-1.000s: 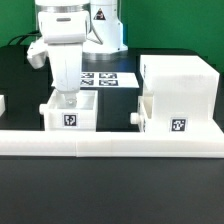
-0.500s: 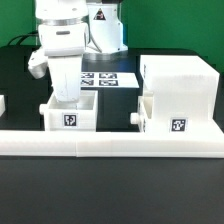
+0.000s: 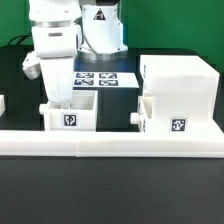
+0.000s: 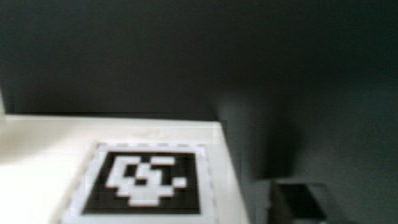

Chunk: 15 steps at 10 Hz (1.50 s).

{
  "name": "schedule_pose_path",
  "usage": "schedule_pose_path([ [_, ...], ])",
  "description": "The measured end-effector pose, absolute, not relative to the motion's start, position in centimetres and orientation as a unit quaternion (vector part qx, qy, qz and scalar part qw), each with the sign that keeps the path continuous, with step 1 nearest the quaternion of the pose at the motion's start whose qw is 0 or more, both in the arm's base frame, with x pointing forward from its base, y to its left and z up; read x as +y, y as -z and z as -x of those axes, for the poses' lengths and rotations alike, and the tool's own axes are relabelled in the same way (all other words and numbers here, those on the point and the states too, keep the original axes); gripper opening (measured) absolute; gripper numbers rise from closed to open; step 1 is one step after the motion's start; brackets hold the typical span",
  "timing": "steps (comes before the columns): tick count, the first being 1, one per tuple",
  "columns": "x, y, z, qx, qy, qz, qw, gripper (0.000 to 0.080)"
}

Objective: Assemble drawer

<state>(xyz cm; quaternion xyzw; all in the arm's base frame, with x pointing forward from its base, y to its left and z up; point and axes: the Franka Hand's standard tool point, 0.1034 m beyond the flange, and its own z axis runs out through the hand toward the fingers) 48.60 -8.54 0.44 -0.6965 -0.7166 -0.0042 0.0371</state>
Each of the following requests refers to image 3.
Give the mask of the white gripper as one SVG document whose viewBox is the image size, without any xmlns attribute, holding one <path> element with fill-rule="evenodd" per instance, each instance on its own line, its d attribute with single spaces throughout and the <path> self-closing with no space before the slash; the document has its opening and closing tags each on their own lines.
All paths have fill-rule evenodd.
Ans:
<svg viewBox="0 0 224 224">
<path fill-rule="evenodd" d="M 46 95 L 52 104 L 71 103 L 74 61 L 74 57 L 40 59 Z"/>
</svg>

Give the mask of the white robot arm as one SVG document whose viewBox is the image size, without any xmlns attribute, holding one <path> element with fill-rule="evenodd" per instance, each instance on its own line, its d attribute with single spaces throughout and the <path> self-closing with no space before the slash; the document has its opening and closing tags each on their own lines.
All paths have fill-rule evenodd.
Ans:
<svg viewBox="0 0 224 224">
<path fill-rule="evenodd" d="M 109 59 L 127 52 L 121 0 L 29 0 L 34 55 L 48 100 L 69 105 L 75 58 Z"/>
</svg>

